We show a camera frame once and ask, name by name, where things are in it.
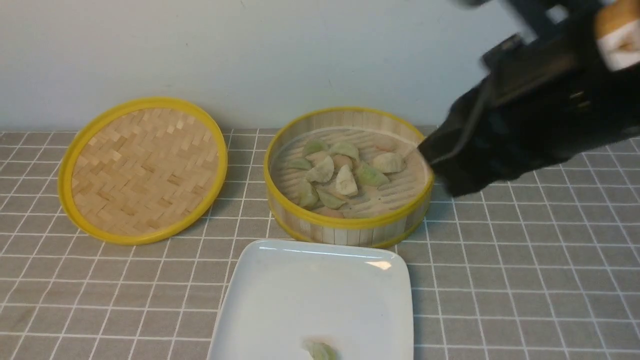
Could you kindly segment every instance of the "green dumpling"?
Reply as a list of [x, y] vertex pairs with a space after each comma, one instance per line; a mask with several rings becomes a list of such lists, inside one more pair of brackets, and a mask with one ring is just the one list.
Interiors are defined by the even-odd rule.
[[318, 192], [310, 182], [302, 179], [298, 185], [298, 198], [300, 199], [298, 205], [303, 208], [308, 208], [316, 205], [318, 202]]
[[305, 341], [302, 346], [309, 352], [313, 360], [337, 360], [335, 350], [325, 343]]
[[362, 162], [358, 170], [356, 170], [356, 176], [361, 185], [375, 186], [378, 188], [390, 183], [388, 177], [365, 162]]
[[311, 170], [311, 162], [305, 158], [297, 158], [287, 163], [287, 168], [297, 168], [298, 170]]
[[329, 149], [329, 145], [320, 139], [310, 139], [302, 148], [302, 156]]
[[340, 200], [322, 189], [317, 189], [316, 191], [318, 192], [320, 202], [322, 202], [327, 208], [335, 210], [345, 204], [344, 200]]
[[350, 142], [337, 142], [331, 149], [329, 149], [329, 153], [331, 155], [345, 155], [350, 158], [360, 161], [360, 152], [358, 152], [358, 148]]

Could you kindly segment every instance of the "dumpling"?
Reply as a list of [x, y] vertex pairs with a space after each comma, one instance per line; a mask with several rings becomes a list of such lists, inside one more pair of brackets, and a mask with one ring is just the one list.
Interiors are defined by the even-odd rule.
[[350, 158], [359, 161], [360, 153], [358, 152], [358, 148], [350, 142], [337, 142], [331, 149], [329, 149], [329, 153], [331, 155], [341, 154], [345, 156], [349, 156]]
[[335, 350], [325, 343], [305, 341], [302, 346], [309, 352], [313, 360], [338, 360]]
[[312, 183], [326, 183], [333, 177], [333, 160], [327, 156], [307, 172], [306, 178]]
[[376, 156], [371, 165], [382, 171], [384, 174], [400, 172], [406, 167], [402, 156], [395, 152], [385, 152], [384, 154]]
[[336, 169], [342, 168], [344, 165], [347, 165], [350, 170], [353, 170], [353, 160], [349, 156], [336, 154], [333, 155], [333, 165]]
[[298, 198], [300, 199], [298, 205], [308, 208], [318, 202], [318, 192], [310, 182], [302, 179], [298, 185]]
[[318, 151], [329, 149], [329, 145], [326, 142], [320, 139], [310, 139], [305, 144], [304, 148], [302, 148], [302, 156], [307, 156], [309, 154], [313, 154]]
[[345, 203], [344, 200], [340, 200], [337, 197], [331, 195], [330, 193], [322, 189], [317, 189], [316, 191], [318, 192], [318, 197], [320, 198], [320, 202], [322, 202], [323, 205], [325, 205], [327, 208], [335, 210], [341, 207], [342, 205], [344, 205]]
[[311, 170], [311, 163], [305, 158], [293, 159], [287, 163], [287, 168], [297, 168], [298, 170]]
[[335, 189], [341, 195], [358, 195], [358, 184], [353, 179], [353, 174], [348, 165], [343, 165], [338, 171], [338, 175], [335, 177]]
[[327, 156], [329, 156], [329, 152], [326, 150], [322, 150], [305, 156], [305, 159], [311, 161], [312, 166], [316, 166], [320, 164], [320, 161], [323, 161]]
[[391, 136], [378, 134], [374, 137], [374, 146], [378, 150], [391, 152], [396, 149], [396, 140]]
[[344, 214], [339, 211], [339, 210], [334, 210], [334, 209], [330, 209], [330, 208], [319, 208], [317, 210], [315, 210], [315, 212], [317, 214], [320, 214], [322, 216], [326, 216], [326, 217], [330, 217], [330, 218], [344, 218]]
[[382, 172], [365, 162], [362, 162], [356, 170], [356, 176], [361, 185], [380, 187], [390, 182]]

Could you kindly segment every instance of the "bamboo steamer lid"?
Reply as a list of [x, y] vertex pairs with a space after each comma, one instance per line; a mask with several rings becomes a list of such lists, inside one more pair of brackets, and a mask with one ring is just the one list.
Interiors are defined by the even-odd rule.
[[71, 221], [89, 235], [141, 245], [198, 220], [226, 173], [222, 132], [204, 110], [178, 99], [139, 99], [78, 133], [58, 191]]

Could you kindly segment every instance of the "bamboo steamer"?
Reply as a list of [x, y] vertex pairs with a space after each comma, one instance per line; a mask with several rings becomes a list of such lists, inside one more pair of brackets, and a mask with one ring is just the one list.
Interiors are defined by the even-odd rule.
[[[307, 140], [320, 138], [329, 145], [350, 142], [358, 147], [360, 159], [371, 163], [383, 152], [375, 147], [383, 137], [395, 140], [395, 152], [407, 164], [404, 171], [388, 174], [390, 184], [377, 189], [358, 184], [360, 193], [340, 209], [345, 218], [327, 217], [296, 204], [297, 185], [306, 172], [287, 169], [286, 163], [301, 157]], [[275, 135], [265, 155], [271, 212], [297, 240], [378, 248], [395, 245], [420, 225], [429, 207], [434, 177], [417, 150], [423, 139], [408, 122], [378, 110], [330, 108], [293, 120]], [[334, 180], [317, 187], [332, 191], [333, 186]]]

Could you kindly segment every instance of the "robotic arm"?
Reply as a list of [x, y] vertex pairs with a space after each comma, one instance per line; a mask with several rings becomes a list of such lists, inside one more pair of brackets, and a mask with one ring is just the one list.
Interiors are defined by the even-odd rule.
[[[455, 197], [640, 135], [640, 0], [505, 1], [537, 39], [489, 50], [489, 74], [419, 145]], [[557, 24], [556, 5], [568, 12]]]

